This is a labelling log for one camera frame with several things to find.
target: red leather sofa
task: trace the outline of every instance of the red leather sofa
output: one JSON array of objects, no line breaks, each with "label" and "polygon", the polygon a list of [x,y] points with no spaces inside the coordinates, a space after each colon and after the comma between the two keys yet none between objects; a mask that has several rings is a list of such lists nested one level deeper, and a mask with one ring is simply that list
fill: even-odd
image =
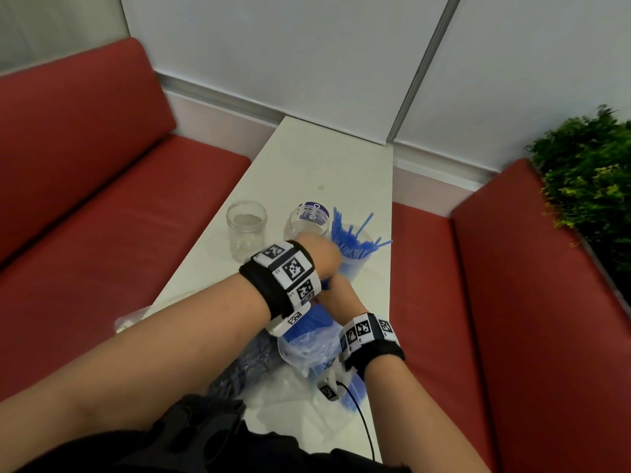
[{"label": "red leather sofa", "polygon": [[0,78],[0,400],[153,303],[250,165],[169,134],[127,38]]},{"label": "red leather sofa", "polygon": [[395,204],[390,319],[495,472],[631,472],[631,321],[521,159],[450,219]]},{"label": "red leather sofa", "polygon": [[[151,304],[249,166],[169,134],[128,38],[0,78],[0,400]],[[631,472],[631,323],[517,161],[392,211],[407,363],[494,472]]]}]

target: cup of blue straws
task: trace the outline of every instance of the cup of blue straws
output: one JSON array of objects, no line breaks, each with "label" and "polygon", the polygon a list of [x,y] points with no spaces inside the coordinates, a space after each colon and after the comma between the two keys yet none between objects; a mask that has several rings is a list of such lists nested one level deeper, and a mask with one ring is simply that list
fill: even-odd
[{"label": "cup of blue straws", "polygon": [[338,272],[353,282],[370,256],[380,247],[389,245],[391,240],[379,243],[381,237],[373,242],[365,230],[366,225],[372,219],[374,213],[370,213],[364,223],[357,229],[351,224],[343,224],[342,214],[333,208],[333,223],[331,225],[331,240],[338,246],[342,253],[342,265]]}]

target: tabletop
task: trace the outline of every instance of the tabletop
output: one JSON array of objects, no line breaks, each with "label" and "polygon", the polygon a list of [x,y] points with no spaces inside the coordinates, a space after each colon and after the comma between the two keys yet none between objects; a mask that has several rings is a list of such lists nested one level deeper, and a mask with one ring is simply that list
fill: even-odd
[{"label": "tabletop", "polygon": [[[344,222],[351,224],[360,225],[374,212],[367,232],[372,238],[389,239],[392,146],[285,117],[147,315],[239,269],[230,257],[225,216],[229,205],[243,199],[255,200],[266,208],[268,244],[282,240],[289,214],[304,201],[321,203],[331,215],[335,206]],[[367,309],[389,317],[389,246],[371,256],[353,287]],[[326,400],[290,366],[247,392],[244,399],[248,406],[245,420],[251,431],[293,435],[300,447],[310,453],[343,448],[370,457],[359,415],[345,411],[339,402]],[[379,460],[368,400],[360,406]]]}]

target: green plant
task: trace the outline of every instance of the green plant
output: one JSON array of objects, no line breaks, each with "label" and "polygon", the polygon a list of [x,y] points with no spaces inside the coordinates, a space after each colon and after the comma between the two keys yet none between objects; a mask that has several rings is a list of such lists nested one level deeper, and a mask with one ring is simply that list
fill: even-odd
[{"label": "green plant", "polygon": [[631,120],[600,106],[570,118],[526,149],[543,174],[557,226],[577,229],[608,270],[631,273]]}]

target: bundle of blue straws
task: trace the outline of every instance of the bundle of blue straws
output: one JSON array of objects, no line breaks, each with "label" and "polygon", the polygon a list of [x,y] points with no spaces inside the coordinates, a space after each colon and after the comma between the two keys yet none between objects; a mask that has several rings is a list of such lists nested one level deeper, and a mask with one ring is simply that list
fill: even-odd
[{"label": "bundle of blue straws", "polygon": [[359,234],[366,227],[366,224],[372,219],[375,213],[370,213],[362,226],[353,234],[353,226],[348,231],[342,227],[342,214],[337,207],[333,207],[333,224],[331,225],[331,240],[339,247],[342,255],[348,259],[365,259],[367,256],[376,252],[380,247],[391,244],[392,241],[386,241],[380,244],[381,237],[375,242],[366,241],[359,242]]}]

